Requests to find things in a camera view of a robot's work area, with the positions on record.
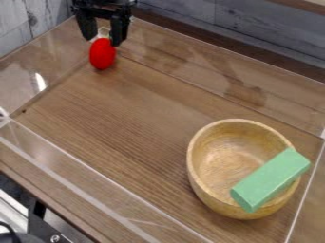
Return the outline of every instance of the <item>green block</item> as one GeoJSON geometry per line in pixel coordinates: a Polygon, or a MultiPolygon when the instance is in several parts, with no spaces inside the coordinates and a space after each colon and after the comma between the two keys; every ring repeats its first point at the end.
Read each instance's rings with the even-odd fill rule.
{"type": "Polygon", "coordinates": [[[232,187],[230,195],[243,210],[254,213],[308,168],[308,160],[288,148],[232,187]]]}

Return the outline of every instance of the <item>red object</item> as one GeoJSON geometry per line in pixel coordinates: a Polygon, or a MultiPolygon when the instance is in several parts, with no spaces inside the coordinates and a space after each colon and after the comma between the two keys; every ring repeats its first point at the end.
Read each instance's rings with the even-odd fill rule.
{"type": "Polygon", "coordinates": [[[89,53],[88,60],[94,68],[103,70],[112,65],[116,55],[116,50],[111,46],[111,40],[108,38],[99,38],[93,41],[89,53]]]}

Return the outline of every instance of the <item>wooden bowl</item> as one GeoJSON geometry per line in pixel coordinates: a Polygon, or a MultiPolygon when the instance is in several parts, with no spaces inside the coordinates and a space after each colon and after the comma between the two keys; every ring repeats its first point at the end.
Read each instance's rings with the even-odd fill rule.
{"type": "Polygon", "coordinates": [[[243,119],[216,121],[197,131],[187,148],[187,176],[195,194],[215,212],[256,219],[284,206],[299,178],[254,213],[243,211],[230,189],[287,147],[292,145],[274,129],[243,119]]]}

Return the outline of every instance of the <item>gray wall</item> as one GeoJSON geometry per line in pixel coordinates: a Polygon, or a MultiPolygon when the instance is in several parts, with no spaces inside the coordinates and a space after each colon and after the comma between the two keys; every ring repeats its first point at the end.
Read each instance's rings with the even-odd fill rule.
{"type": "Polygon", "coordinates": [[[266,0],[139,2],[144,9],[323,67],[325,16],[266,0]]]}
{"type": "MultiPolygon", "coordinates": [[[[70,0],[0,0],[0,57],[70,16],[70,0]]],[[[140,6],[325,67],[325,16],[266,0],[139,0],[140,6]]]]}
{"type": "Polygon", "coordinates": [[[0,0],[0,57],[70,16],[69,0],[0,0]]]}

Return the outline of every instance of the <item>black cable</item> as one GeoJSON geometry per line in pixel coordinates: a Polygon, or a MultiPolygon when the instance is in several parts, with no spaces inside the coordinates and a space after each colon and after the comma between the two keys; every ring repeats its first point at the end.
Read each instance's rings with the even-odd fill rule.
{"type": "Polygon", "coordinates": [[[10,235],[12,235],[12,243],[21,243],[20,239],[16,236],[12,226],[1,221],[0,221],[0,226],[5,227],[8,229],[10,235]]]}

